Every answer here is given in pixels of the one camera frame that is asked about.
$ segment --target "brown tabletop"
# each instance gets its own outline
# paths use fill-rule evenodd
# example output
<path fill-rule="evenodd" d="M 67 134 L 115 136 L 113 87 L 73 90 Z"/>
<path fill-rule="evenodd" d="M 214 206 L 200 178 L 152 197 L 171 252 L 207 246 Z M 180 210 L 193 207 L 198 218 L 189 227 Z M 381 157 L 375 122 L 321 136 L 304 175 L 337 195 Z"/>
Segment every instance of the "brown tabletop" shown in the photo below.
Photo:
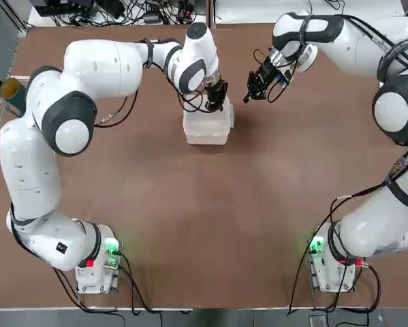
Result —
<path fill-rule="evenodd" d="M 97 130 L 82 155 L 60 158 L 61 208 L 114 230 L 150 306 L 287 306 L 302 249 L 331 200 L 378 183 L 403 152 L 373 122 L 375 80 L 346 76 L 323 54 L 275 104 L 243 104 L 249 70 L 257 68 L 252 52 L 270 45 L 271 30 L 223 25 L 214 32 L 236 113 L 226 146 L 186 143 L 175 92 L 150 69 L 126 123 Z M 19 42 L 12 74 L 61 67 L 74 40 L 183 41 L 184 34 L 180 26 L 33 28 Z M 99 116 L 121 101 L 98 101 Z M 6 230 L 9 201 L 0 174 L 0 307 L 71 306 L 52 269 Z M 408 307 L 408 253 L 371 262 L 382 279 L 381 305 Z M 372 303 L 374 279 L 363 275 L 342 305 Z M 122 280 L 119 294 L 90 296 L 87 304 L 130 307 L 129 294 Z M 312 305 L 305 267 L 295 305 Z"/>

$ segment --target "green status light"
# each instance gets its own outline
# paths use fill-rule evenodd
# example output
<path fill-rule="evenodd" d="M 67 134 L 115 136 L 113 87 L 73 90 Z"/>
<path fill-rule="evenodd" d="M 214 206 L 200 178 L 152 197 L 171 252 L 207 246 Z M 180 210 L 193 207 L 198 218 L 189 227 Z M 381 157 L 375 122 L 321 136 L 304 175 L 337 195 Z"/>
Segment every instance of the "green status light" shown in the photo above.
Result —
<path fill-rule="evenodd" d="M 106 251 L 109 253 L 113 253 L 119 251 L 119 242 L 117 239 L 111 237 L 106 238 Z"/>
<path fill-rule="evenodd" d="M 321 246 L 324 243 L 324 238 L 321 236 L 315 236 L 310 243 L 311 254 L 316 254 L 321 252 Z"/>

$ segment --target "black label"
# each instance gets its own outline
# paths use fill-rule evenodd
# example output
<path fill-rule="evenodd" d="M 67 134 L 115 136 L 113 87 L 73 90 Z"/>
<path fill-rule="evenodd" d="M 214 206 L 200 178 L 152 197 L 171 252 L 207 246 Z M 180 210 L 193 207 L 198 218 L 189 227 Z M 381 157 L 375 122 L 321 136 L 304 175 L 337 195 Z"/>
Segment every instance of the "black label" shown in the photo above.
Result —
<path fill-rule="evenodd" d="M 64 245 L 62 242 L 59 242 L 59 244 L 57 244 L 57 247 L 55 248 L 58 252 L 61 252 L 62 254 L 66 253 L 67 250 L 67 246 Z"/>

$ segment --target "robotic arm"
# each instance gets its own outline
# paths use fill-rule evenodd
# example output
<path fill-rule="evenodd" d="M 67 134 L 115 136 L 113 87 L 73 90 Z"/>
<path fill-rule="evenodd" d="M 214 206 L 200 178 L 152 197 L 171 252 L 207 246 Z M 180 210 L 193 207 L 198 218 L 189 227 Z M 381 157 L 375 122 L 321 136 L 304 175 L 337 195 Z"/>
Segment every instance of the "robotic arm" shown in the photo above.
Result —
<path fill-rule="evenodd" d="M 116 290 L 120 245 L 108 226 L 70 219 L 57 209 L 61 181 L 56 155 L 81 154 L 93 135 L 94 99 L 135 93 L 144 67 L 152 64 L 181 93 L 204 83 L 205 108 L 222 110 L 226 82 L 213 37 L 198 22 L 187 29 L 184 47 L 175 40 L 71 43 L 63 70 L 43 66 L 33 72 L 25 115 L 0 130 L 0 162 L 12 199 L 7 226 L 22 247 L 51 266 L 75 268 L 80 293 Z"/>
<path fill-rule="evenodd" d="M 245 102 L 250 97 L 265 99 L 274 81 L 286 87 L 293 71 L 308 70 L 320 49 L 347 74 L 376 76 L 385 83 L 373 99 L 374 120 L 395 143 L 408 145 L 408 68 L 403 65 L 408 59 L 401 59 L 408 55 L 408 17 L 371 22 L 395 45 L 371 39 L 365 33 L 369 29 L 350 18 L 282 15 L 274 25 L 269 56 L 249 75 Z M 335 225 L 327 223 L 317 231 L 310 261 L 313 285 L 321 292 L 338 292 L 343 284 L 342 292 L 350 290 L 355 258 L 408 250 L 408 170 L 403 170 L 407 164 L 408 156 L 399 159 L 385 187 Z M 402 174 L 392 179 L 396 172 Z"/>

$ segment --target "plastic box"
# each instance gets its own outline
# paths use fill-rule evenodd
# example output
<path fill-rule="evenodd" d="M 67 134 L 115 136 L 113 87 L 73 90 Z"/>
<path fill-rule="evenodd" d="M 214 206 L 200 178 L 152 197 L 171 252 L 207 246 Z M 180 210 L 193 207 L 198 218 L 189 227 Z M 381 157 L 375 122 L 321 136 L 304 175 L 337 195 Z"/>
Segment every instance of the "plastic box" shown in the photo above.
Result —
<path fill-rule="evenodd" d="M 207 95 L 203 94 L 201 109 L 206 110 L 205 103 Z M 194 106 L 199 106 L 200 97 L 191 100 Z M 184 103 L 187 110 L 193 110 L 188 103 Z M 205 112 L 187 112 L 184 110 L 183 127 L 184 133 L 189 144 L 213 144 L 225 145 L 228 134 L 234 126 L 234 109 L 228 97 L 225 98 L 222 111 L 211 113 Z"/>

